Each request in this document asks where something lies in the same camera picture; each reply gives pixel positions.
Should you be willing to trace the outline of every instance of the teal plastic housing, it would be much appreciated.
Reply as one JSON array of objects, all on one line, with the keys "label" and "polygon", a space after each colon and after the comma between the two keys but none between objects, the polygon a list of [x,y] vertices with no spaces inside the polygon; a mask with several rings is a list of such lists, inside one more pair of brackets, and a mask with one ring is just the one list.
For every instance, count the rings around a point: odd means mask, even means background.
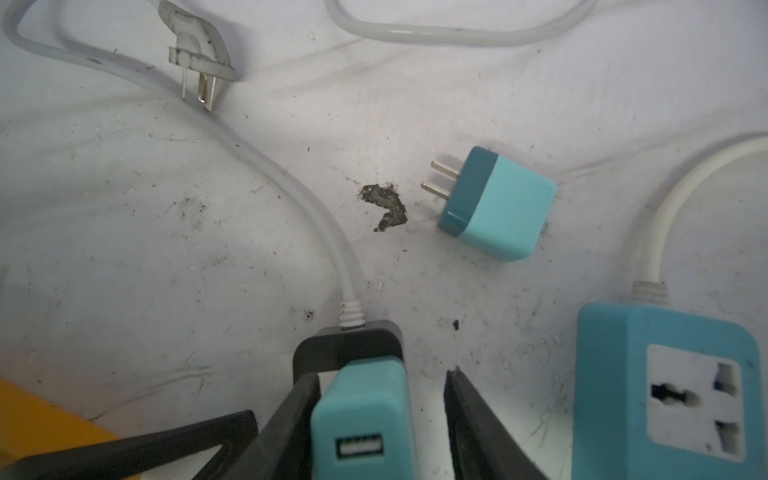
[{"label": "teal plastic housing", "polygon": [[[660,445],[648,438],[646,351],[651,344],[739,363],[746,439],[743,462]],[[571,477],[768,478],[761,381],[757,344],[735,323],[649,306],[586,305],[578,317]]]},{"label": "teal plastic housing", "polygon": [[520,260],[536,248],[557,190],[528,168],[474,147],[438,227],[501,260]]},{"label": "teal plastic housing", "polygon": [[[393,356],[342,368],[312,412],[316,480],[419,478],[406,369]],[[340,458],[338,442],[381,435],[380,453]]]}]

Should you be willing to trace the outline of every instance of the socket hole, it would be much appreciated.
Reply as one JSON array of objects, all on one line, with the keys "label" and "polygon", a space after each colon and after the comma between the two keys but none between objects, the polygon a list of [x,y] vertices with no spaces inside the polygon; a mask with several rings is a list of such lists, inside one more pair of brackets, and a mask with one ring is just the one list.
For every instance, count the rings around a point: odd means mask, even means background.
[{"label": "socket hole", "polygon": [[659,399],[667,406],[685,405],[686,407],[694,407],[700,403],[699,396],[695,393],[688,390],[678,389],[669,383],[651,385],[650,396]]},{"label": "socket hole", "polygon": [[336,457],[339,460],[376,455],[384,455],[384,440],[378,433],[336,440]]},{"label": "socket hole", "polygon": [[720,447],[723,452],[739,455],[739,426],[736,423],[715,420],[715,429],[717,436],[720,437]]},{"label": "socket hole", "polygon": [[730,396],[736,396],[738,389],[736,388],[735,378],[736,375],[732,365],[718,363],[717,374],[715,375],[715,381],[712,383],[712,388],[719,392],[725,392]]}]

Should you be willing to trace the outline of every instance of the dirt speck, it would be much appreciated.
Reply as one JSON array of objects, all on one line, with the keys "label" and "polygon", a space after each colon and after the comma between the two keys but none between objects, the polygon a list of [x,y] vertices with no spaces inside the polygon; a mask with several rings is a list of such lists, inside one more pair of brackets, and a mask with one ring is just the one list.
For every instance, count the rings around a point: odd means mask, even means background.
[{"label": "dirt speck", "polygon": [[552,234],[549,233],[549,222],[544,222],[544,226],[541,228],[540,238],[551,237],[551,236]]},{"label": "dirt speck", "polygon": [[379,225],[373,229],[374,232],[383,232],[390,227],[403,225],[408,221],[406,206],[400,201],[400,196],[392,184],[386,184],[384,187],[381,185],[366,185],[360,189],[358,198],[369,204],[389,210],[379,221]]},{"label": "dirt speck", "polygon": [[224,257],[216,257],[216,256],[213,256],[213,257],[211,257],[211,258],[210,258],[210,260],[209,260],[209,262],[208,262],[208,265],[210,265],[210,266],[218,266],[218,265],[221,265],[223,262],[226,262],[226,261],[227,261],[227,258],[228,258],[228,257],[226,257],[226,256],[224,256]]},{"label": "dirt speck", "polygon": [[195,197],[184,197],[178,202],[178,207],[181,221],[189,222],[192,230],[202,230],[205,220],[204,212],[208,208],[206,204]]}]

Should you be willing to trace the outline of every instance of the usb wall charger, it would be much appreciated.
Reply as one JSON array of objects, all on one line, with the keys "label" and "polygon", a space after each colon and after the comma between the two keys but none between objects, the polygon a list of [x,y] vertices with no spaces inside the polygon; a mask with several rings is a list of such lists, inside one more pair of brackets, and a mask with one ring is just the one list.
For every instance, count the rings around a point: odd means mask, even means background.
[{"label": "usb wall charger", "polygon": [[423,183],[444,198],[437,226],[501,260],[521,260],[536,248],[558,186],[490,150],[474,147],[461,170],[432,162],[456,179],[448,192]]}]

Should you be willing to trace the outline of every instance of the usb port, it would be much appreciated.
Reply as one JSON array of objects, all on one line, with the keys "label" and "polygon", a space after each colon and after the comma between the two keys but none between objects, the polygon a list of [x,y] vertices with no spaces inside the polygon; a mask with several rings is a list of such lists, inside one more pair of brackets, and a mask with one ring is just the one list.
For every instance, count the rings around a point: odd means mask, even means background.
[{"label": "usb port", "polygon": [[381,435],[365,435],[336,440],[338,459],[364,457],[384,454],[384,441]]}]

